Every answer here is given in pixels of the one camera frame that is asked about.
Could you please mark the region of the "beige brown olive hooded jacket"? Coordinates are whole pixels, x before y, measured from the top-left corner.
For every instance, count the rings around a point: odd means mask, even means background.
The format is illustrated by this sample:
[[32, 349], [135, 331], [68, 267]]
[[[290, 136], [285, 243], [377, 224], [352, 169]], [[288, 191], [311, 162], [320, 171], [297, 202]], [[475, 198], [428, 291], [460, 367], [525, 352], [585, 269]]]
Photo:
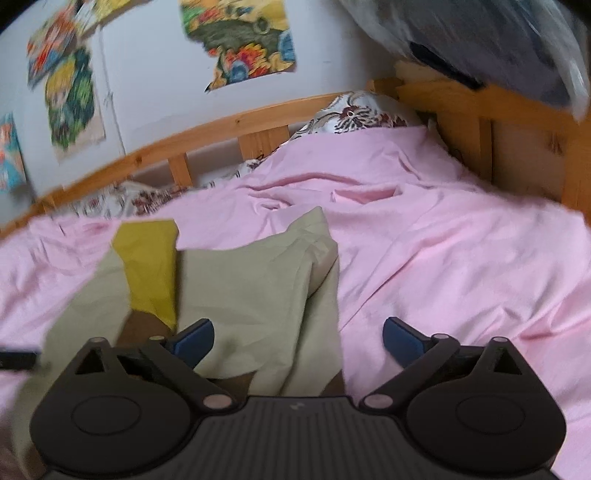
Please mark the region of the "beige brown olive hooded jacket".
[[[249, 245], [182, 251], [177, 265], [174, 330], [201, 318], [215, 330], [197, 373], [239, 395], [263, 396], [321, 395], [341, 377], [338, 244], [321, 208]], [[12, 448], [27, 476], [37, 461], [29, 434], [35, 407], [86, 340], [120, 336], [129, 300], [122, 256], [110, 250], [50, 328], [45, 367], [24, 383], [13, 410]]]

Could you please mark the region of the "plastic bag of clothes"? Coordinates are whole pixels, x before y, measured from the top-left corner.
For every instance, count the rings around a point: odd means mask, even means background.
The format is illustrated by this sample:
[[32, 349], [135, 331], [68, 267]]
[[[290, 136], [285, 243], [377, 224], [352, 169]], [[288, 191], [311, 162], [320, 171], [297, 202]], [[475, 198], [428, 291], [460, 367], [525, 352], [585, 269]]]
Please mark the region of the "plastic bag of clothes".
[[376, 0], [342, 4], [370, 38], [474, 90], [497, 85], [565, 108], [590, 107], [590, 20], [567, 1]]

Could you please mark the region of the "pink bed sheet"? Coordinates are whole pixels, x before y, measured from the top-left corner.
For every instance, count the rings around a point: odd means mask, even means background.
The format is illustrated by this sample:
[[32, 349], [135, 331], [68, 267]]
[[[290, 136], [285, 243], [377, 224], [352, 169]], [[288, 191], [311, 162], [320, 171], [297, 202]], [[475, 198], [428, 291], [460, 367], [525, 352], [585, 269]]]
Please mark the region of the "pink bed sheet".
[[[316, 396], [239, 395], [195, 367], [238, 401], [195, 408], [139, 351], [185, 329], [173, 328], [178, 254], [249, 245], [315, 208], [338, 244], [341, 377]], [[130, 312], [117, 339], [86, 340], [35, 407], [27, 476], [12, 448], [16, 400], [110, 250]], [[460, 350], [403, 405], [362, 411], [403, 370], [383, 343], [390, 317]], [[33, 220], [1, 244], [1, 346], [39, 353], [34, 370], [1, 373], [1, 416], [27, 479], [590, 475], [589, 226], [485, 185], [424, 127], [290, 140], [242, 178], [144, 217]]]

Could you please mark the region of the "floral white bedding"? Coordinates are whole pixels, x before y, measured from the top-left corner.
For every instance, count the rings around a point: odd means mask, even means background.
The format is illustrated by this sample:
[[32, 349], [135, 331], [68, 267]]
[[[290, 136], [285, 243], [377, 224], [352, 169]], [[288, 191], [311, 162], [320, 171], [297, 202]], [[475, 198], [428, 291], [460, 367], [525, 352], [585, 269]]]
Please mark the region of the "floral white bedding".
[[[310, 121], [290, 135], [290, 140], [314, 134], [345, 134], [370, 128], [392, 129], [421, 124], [414, 110], [391, 97], [366, 91], [346, 92], [315, 113]], [[188, 190], [175, 185], [154, 187], [127, 180], [71, 202], [62, 207], [60, 213], [106, 219], [151, 215]]]

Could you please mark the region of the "blond anime character poster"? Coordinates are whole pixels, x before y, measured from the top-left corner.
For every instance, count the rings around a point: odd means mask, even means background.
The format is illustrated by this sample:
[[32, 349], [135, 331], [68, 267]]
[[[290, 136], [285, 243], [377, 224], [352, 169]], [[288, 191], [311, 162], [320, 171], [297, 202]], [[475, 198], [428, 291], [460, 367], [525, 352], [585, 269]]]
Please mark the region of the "blond anime character poster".
[[58, 162], [105, 139], [87, 45], [76, 47], [58, 62], [47, 78], [44, 97]]

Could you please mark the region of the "orange-haired anime girl poster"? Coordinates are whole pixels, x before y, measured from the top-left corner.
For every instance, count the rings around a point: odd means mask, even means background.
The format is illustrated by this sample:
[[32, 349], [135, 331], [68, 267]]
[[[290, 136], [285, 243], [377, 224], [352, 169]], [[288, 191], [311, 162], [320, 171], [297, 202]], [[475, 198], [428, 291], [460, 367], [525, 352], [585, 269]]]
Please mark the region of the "orange-haired anime girl poster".
[[27, 84], [34, 88], [94, 20], [94, 1], [68, 1], [29, 38]]

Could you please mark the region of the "colourful landscape poster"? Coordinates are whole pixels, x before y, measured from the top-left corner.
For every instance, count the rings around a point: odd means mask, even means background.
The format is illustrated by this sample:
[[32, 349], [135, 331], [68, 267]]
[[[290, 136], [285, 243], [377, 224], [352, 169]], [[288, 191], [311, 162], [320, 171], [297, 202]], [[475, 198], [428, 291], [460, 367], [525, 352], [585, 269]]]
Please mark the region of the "colourful landscape poster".
[[283, 1], [188, 0], [179, 7], [186, 37], [215, 60], [208, 92], [294, 70], [297, 56]]

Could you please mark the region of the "yellow cartoon poster top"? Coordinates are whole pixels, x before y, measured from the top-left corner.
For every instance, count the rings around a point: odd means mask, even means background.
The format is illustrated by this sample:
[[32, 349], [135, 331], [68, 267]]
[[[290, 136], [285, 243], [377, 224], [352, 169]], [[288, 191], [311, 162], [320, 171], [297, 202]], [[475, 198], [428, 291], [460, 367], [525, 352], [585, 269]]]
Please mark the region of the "yellow cartoon poster top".
[[75, 20], [79, 26], [100, 23], [115, 14], [140, 4], [136, 0], [88, 0], [76, 2]]

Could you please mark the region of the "wooden bed frame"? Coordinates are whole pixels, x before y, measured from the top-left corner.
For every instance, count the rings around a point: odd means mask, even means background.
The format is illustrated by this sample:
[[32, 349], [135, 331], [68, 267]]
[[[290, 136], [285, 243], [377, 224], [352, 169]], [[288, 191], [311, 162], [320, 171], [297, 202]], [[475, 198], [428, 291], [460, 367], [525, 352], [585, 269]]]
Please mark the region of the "wooden bed frame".
[[[558, 200], [590, 214], [590, 122], [500, 87], [472, 91], [451, 80], [369, 82], [368, 90], [433, 114], [451, 151], [485, 181]], [[146, 168], [166, 162], [175, 184], [190, 186], [188, 154], [228, 140], [245, 159], [264, 158], [287, 141], [288, 127], [307, 121], [334, 100], [324, 94], [222, 117], [156, 141], [35, 202], [22, 217], [2, 226], [7, 237], [39, 215], [80, 199]]]

